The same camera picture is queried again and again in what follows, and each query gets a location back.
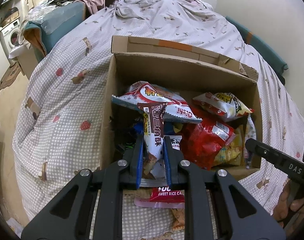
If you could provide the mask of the brown cardboard box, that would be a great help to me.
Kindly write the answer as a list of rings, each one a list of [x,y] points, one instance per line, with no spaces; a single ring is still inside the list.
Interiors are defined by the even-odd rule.
[[[262,140],[262,116],[258,72],[230,57],[191,45],[155,38],[113,36],[106,83],[103,119],[99,137],[100,167],[106,168],[115,156],[115,129],[111,119],[132,118],[134,112],[112,102],[131,85],[146,81],[181,96],[191,107],[177,107],[175,113],[190,117],[200,110],[193,98],[201,94],[230,92],[254,112],[256,138]]]

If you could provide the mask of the pink snack packet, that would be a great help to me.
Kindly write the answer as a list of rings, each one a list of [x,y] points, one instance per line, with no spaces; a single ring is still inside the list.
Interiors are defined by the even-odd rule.
[[[184,209],[185,198],[179,199],[178,202],[151,202],[147,198],[134,198],[134,204],[138,207],[160,208],[160,209]]]

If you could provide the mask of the teal mattress edge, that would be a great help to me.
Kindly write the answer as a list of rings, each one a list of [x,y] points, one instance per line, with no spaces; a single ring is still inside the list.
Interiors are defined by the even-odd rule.
[[[229,16],[226,16],[226,20],[237,28],[243,41],[256,49],[256,51],[272,67],[280,82],[285,85],[286,81],[283,77],[283,73],[285,70],[288,70],[287,63],[266,42],[264,42],[259,36],[253,34],[245,26],[237,23]]]

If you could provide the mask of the white yellow cartoon snack bag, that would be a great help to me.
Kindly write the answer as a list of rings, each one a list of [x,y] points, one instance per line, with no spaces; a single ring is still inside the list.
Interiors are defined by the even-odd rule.
[[[192,102],[211,114],[217,115],[224,122],[234,121],[254,113],[232,93],[206,92],[192,99]]]

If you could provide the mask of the white brown triangle crisp packet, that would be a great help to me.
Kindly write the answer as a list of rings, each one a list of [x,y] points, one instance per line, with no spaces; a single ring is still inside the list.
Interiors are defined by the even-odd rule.
[[[147,156],[143,164],[143,174],[149,179],[164,179],[165,168],[163,159],[164,114],[167,103],[138,103],[143,112],[144,144]]]

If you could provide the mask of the brown peanut snack bag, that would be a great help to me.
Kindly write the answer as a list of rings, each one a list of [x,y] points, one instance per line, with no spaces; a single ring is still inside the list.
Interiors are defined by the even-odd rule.
[[[183,230],[185,228],[185,210],[184,209],[172,209],[174,216],[174,223],[172,225],[173,231]]]

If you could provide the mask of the white red rice cake packet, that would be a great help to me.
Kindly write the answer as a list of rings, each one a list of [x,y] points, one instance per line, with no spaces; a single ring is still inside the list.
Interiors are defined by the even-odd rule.
[[[160,203],[184,203],[184,194],[180,190],[171,190],[168,186],[154,187],[152,189],[150,202]]]

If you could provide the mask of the patterned floor rug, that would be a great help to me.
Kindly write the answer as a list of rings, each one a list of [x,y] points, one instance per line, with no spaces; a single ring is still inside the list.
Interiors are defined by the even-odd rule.
[[[20,64],[16,62],[13,66],[9,67],[0,81],[0,90],[9,87],[16,80],[17,76],[21,73]]]

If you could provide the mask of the white washing machine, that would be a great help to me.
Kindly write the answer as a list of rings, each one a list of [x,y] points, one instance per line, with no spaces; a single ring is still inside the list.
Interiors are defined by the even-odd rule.
[[[9,23],[1,30],[3,43],[6,47],[7,53],[10,53],[15,46],[19,45],[19,30],[19,19],[16,19],[13,22]]]

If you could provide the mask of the white red Oishi snack bag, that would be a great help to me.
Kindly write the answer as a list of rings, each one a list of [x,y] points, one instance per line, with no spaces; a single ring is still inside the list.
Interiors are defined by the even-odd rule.
[[[139,103],[166,103],[164,120],[198,124],[201,118],[195,116],[188,103],[179,94],[164,87],[152,85],[146,81],[138,81],[131,85],[122,96],[111,96],[112,103],[139,110]]]

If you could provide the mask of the blue snack bag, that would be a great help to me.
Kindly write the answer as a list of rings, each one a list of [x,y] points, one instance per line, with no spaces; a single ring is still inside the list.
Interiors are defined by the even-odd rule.
[[[183,123],[179,122],[165,122],[164,123],[164,134],[165,135],[178,135],[183,128]],[[140,122],[134,125],[134,129],[137,134],[143,134],[143,123]]]

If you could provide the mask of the checkered strawberry bed sheet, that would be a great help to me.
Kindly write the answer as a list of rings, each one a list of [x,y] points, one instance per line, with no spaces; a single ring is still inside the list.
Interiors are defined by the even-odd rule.
[[[35,68],[13,139],[27,216],[83,168],[101,167],[99,136],[113,35],[160,38],[231,57],[259,75],[264,143],[301,159],[304,118],[266,57],[237,28],[196,0],[121,0],[62,37]]]

